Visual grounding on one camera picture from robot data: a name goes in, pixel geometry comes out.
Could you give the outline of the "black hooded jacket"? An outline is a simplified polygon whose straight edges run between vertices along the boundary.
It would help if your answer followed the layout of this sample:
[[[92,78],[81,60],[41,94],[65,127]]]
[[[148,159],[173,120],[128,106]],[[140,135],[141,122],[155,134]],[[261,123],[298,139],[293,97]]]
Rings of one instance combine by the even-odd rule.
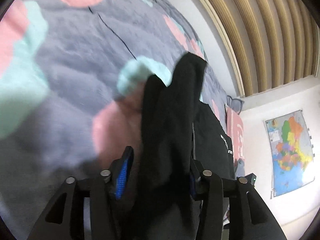
[[[199,100],[206,61],[192,53],[176,64],[170,85],[148,78],[142,107],[143,151],[134,189],[116,199],[119,239],[194,239],[201,202],[190,194],[190,157],[233,179],[232,142]]]

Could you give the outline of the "pink pillow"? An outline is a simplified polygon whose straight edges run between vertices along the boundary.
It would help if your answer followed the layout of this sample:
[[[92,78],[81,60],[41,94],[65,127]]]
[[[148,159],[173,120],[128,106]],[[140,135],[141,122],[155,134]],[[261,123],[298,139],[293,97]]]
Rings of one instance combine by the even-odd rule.
[[[240,116],[231,109],[231,107],[225,105],[226,109],[226,124],[227,135],[232,140],[233,145],[233,159],[236,164],[239,159],[244,160],[244,126]]]

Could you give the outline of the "grey blue pillow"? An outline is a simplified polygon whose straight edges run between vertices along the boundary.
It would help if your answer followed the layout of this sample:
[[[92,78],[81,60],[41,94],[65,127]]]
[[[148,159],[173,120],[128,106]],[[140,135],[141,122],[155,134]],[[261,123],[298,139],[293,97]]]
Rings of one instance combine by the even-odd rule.
[[[244,103],[245,102],[239,98],[232,98],[230,95],[227,96],[227,105],[237,114],[241,113]]]

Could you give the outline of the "grey floral bed blanket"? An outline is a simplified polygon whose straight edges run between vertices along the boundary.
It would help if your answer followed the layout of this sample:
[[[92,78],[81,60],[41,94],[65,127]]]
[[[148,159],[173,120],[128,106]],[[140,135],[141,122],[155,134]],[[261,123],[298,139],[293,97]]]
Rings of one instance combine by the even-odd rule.
[[[209,62],[201,100],[223,120],[216,33],[171,0],[15,0],[1,21],[1,218],[26,239],[69,176],[139,149],[143,83],[187,51]]]

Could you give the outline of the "wooden slatted headboard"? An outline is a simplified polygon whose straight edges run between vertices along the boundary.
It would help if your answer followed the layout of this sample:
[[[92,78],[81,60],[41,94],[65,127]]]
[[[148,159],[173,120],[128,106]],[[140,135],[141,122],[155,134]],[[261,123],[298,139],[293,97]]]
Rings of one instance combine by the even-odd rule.
[[[199,0],[219,32],[240,96],[319,71],[319,26],[302,0]]]

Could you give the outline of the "colourful wall map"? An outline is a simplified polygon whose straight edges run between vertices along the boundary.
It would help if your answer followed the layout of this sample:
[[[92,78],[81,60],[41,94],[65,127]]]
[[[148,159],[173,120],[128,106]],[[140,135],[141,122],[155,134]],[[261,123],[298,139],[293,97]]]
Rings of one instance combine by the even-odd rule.
[[[310,184],[315,179],[314,153],[303,111],[265,121],[272,157],[271,197]]]

